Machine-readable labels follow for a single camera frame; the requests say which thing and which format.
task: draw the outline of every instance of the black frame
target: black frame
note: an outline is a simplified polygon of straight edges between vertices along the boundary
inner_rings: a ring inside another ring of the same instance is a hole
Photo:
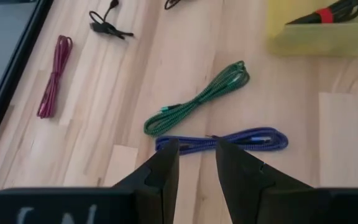
[[[11,102],[53,0],[38,0],[0,81],[0,124]]]

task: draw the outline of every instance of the yellow container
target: yellow container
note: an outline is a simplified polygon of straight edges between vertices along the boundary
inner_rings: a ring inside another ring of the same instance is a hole
[[[279,55],[358,56],[358,17],[337,24],[286,25],[337,0],[268,0],[267,47]]]

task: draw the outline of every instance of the cable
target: cable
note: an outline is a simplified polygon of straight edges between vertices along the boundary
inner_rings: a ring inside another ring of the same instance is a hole
[[[193,110],[205,102],[223,96],[243,87],[249,81],[249,74],[240,61],[229,65],[198,95],[187,103],[165,106],[160,113],[144,123],[144,133],[157,137],[185,119]]]
[[[203,152],[216,148],[216,138],[217,136],[211,138],[162,136],[155,140],[155,150],[163,149],[171,139],[178,139],[180,155]],[[248,151],[279,151],[288,146],[288,138],[274,128],[253,128],[222,138]]]
[[[164,5],[165,10],[171,9],[173,6],[176,6],[181,0],[167,0]]]
[[[358,0],[340,0],[325,9],[295,19],[288,24],[347,22],[358,16]]]
[[[37,112],[37,116],[40,118],[51,118],[55,114],[55,102],[59,81],[62,77],[72,48],[73,41],[71,38],[60,35],[55,48],[53,70],[50,74],[44,96],[42,97],[42,101]]]
[[[110,10],[117,7],[118,4],[119,4],[118,0],[112,0],[110,2],[109,9],[106,11],[103,17],[101,17],[95,11],[90,11],[89,16],[93,20],[93,22],[90,24],[91,29],[97,33],[115,35],[116,37],[122,40],[125,40],[125,36],[133,37],[134,36],[133,33],[119,31],[112,24],[106,22],[106,18]]]

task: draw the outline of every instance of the wooden surface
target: wooden surface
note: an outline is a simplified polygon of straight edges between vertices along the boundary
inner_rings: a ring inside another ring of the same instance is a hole
[[[110,186],[154,153],[144,121],[193,98],[226,65],[251,81],[202,106],[169,134],[272,126],[289,147],[255,155],[313,186],[358,187],[358,58],[287,57],[264,47],[266,3],[122,0],[108,19],[135,38],[90,31],[109,0],[55,0],[0,128],[0,189]],[[59,34],[73,38],[54,119],[35,116]],[[214,152],[180,158],[175,223],[230,223]]]

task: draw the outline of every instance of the green braided cable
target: green braided cable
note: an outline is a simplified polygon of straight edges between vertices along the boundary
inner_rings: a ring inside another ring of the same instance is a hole
[[[199,105],[243,87],[249,81],[249,74],[240,61],[221,71],[212,82],[191,101],[173,106],[164,106],[159,114],[144,123],[144,133],[157,137],[167,132],[188,116]]]

